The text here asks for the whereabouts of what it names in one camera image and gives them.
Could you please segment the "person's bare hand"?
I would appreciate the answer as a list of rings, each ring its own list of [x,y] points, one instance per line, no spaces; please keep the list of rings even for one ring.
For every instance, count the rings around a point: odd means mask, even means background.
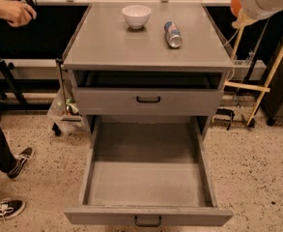
[[[6,20],[12,27],[27,25],[37,18],[32,6],[15,0],[0,0],[0,18]]]

